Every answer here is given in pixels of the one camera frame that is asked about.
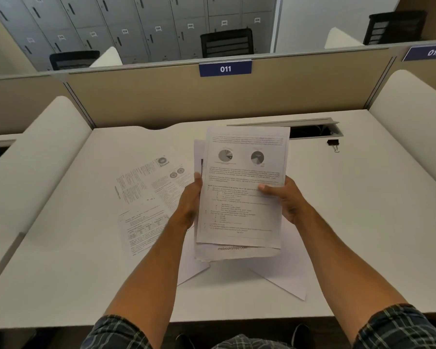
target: right hand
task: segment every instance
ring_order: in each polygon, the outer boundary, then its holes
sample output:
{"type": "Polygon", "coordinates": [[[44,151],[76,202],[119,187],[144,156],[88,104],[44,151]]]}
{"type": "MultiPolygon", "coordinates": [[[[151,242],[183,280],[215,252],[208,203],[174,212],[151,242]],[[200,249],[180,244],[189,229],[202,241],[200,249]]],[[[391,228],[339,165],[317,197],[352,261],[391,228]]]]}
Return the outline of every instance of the right hand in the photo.
{"type": "Polygon", "coordinates": [[[283,204],[283,216],[292,224],[295,223],[295,218],[297,216],[303,213],[307,207],[310,207],[294,180],[289,176],[286,176],[286,181],[283,187],[271,187],[260,184],[258,189],[263,194],[277,196],[281,199],[283,204]]]}

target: chair backrest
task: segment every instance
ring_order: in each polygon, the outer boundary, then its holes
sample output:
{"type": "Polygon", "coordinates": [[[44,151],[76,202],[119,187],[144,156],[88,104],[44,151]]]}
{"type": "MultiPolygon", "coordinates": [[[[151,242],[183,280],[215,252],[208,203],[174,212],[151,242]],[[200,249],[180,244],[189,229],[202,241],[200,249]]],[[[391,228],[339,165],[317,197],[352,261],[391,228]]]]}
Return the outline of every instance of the chair backrest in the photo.
{"type": "Polygon", "coordinates": [[[253,54],[252,29],[234,29],[202,34],[203,58],[253,54]]]}
{"type": "Polygon", "coordinates": [[[50,63],[54,70],[89,67],[100,56],[97,50],[59,52],[50,55],[50,63]]]}
{"type": "Polygon", "coordinates": [[[370,15],[364,44],[392,44],[421,40],[425,11],[399,11],[370,15]]]}

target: black binder clip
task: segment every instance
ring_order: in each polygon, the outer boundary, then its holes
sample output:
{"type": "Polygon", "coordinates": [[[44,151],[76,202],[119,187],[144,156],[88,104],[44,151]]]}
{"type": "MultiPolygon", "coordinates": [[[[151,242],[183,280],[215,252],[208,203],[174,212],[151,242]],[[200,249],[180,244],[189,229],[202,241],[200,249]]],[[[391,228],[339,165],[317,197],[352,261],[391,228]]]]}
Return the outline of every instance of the black binder clip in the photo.
{"type": "Polygon", "coordinates": [[[328,143],[328,146],[332,146],[334,148],[335,153],[339,153],[339,140],[328,140],[326,143],[328,143]]]}

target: locker number label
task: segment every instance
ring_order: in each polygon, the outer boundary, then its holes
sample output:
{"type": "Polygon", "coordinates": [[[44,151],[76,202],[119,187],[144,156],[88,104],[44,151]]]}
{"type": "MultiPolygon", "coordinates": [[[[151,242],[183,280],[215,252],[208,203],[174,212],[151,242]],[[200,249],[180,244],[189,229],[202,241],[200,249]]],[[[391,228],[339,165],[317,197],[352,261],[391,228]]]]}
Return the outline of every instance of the locker number label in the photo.
{"type": "Polygon", "coordinates": [[[432,60],[436,58],[436,45],[413,46],[402,61],[432,60]]]}
{"type": "Polygon", "coordinates": [[[252,60],[198,64],[201,77],[229,76],[252,73],[252,60]]]}

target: white wall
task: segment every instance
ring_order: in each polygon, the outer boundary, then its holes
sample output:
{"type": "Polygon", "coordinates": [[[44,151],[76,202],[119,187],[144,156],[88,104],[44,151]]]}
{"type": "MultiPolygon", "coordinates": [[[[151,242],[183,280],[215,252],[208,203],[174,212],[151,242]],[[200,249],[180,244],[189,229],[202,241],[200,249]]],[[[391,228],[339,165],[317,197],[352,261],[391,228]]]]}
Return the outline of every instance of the white wall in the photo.
{"type": "Polygon", "coordinates": [[[13,37],[0,22],[0,74],[37,72],[13,37]]]}
{"type": "Polygon", "coordinates": [[[276,52],[324,49],[336,27],[363,42],[368,16],[392,12],[399,0],[283,0],[276,52]]]}

